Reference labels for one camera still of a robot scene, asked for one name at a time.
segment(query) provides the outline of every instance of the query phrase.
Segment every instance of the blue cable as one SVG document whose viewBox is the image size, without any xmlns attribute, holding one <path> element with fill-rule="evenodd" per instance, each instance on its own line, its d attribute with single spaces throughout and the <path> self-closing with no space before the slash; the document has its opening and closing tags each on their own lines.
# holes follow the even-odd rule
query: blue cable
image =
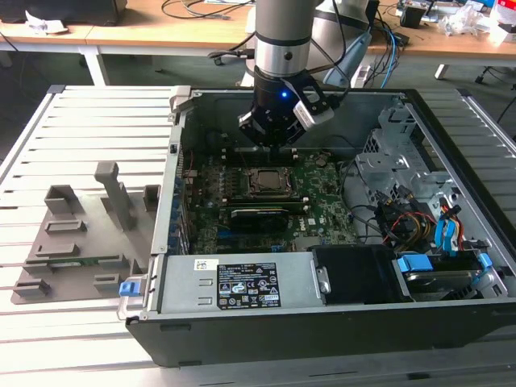
<svg viewBox="0 0 516 387">
<path fill-rule="evenodd" d="M 393 70 L 393 62 L 394 62 L 394 57 L 396 56 L 396 38 L 394 38 L 394 35 L 391 31 L 387 30 L 387 29 L 384 29 L 385 31 L 387 31 L 390 35 L 390 39 L 393 41 L 393 55 L 390 56 L 390 63 L 389 63 L 389 68 L 387 69 L 387 73 L 385 74 L 385 78 L 384 78 L 384 81 L 381 83 L 381 89 L 384 88 L 385 84 L 387 83 L 387 81 L 389 80 L 390 78 L 390 74 Z"/>
</svg>

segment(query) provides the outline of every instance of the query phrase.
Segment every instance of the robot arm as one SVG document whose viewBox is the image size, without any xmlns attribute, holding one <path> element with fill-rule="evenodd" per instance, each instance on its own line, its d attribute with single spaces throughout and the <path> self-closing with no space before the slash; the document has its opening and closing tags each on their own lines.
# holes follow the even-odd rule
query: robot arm
<svg viewBox="0 0 516 387">
<path fill-rule="evenodd" d="M 278 149 L 333 117 L 338 103 L 306 71 L 319 0 L 256 0 L 255 89 L 240 130 L 255 144 Z"/>
</svg>

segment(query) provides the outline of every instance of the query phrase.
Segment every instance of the white paper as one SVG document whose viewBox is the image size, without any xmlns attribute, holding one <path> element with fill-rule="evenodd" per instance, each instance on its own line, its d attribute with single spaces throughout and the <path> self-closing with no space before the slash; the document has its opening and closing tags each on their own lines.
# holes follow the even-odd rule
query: white paper
<svg viewBox="0 0 516 387">
<path fill-rule="evenodd" d="M 36 34 L 58 34 L 68 30 L 68 28 L 66 28 L 60 20 L 38 19 L 35 16 L 29 14 L 27 11 L 25 11 L 25 16 L 27 16 L 25 25 L 32 29 Z"/>
<path fill-rule="evenodd" d="M 193 270 L 217 270 L 218 260 L 195 260 Z"/>
</svg>

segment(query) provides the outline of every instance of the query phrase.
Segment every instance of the metal bracket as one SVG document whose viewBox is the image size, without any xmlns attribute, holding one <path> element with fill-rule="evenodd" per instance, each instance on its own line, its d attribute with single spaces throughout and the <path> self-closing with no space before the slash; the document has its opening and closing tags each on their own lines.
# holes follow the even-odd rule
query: metal bracket
<svg viewBox="0 0 516 387">
<path fill-rule="evenodd" d="M 172 90 L 172 96 L 169 99 L 170 110 L 169 122 L 175 123 L 177 114 L 183 110 L 192 107 L 192 95 L 190 86 L 175 86 Z"/>
</svg>

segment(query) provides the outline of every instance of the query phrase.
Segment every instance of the red wire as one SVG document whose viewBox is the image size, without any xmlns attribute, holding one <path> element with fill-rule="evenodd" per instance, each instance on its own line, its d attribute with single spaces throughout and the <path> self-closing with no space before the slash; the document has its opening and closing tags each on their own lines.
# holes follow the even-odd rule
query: red wire
<svg viewBox="0 0 516 387">
<path fill-rule="evenodd" d="M 394 222 L 394 224 L 392 225 L 392 227 L 390 228 L 391 231 L 394 230 L 394 228 L 400 223 L 400 221 L 402 220 L 402 218 L 404 218 L 405 216 L 407 215 L 419 215 L 419 216 L 423 216 L 424 218 L 427 218 L 430 222 L 434 223 L 435 224 L 435 220 L 429 215 L 429 214 L 424 214 L 423 212 L 405 212 L 404 214 L 401 214 L 397 219 L 396 219 L 396 222 Z M 381 242 L 382 244 L 387 242 L 387 240 L 389 240 L 389 236 L 387 235 Z"/>
</svg>

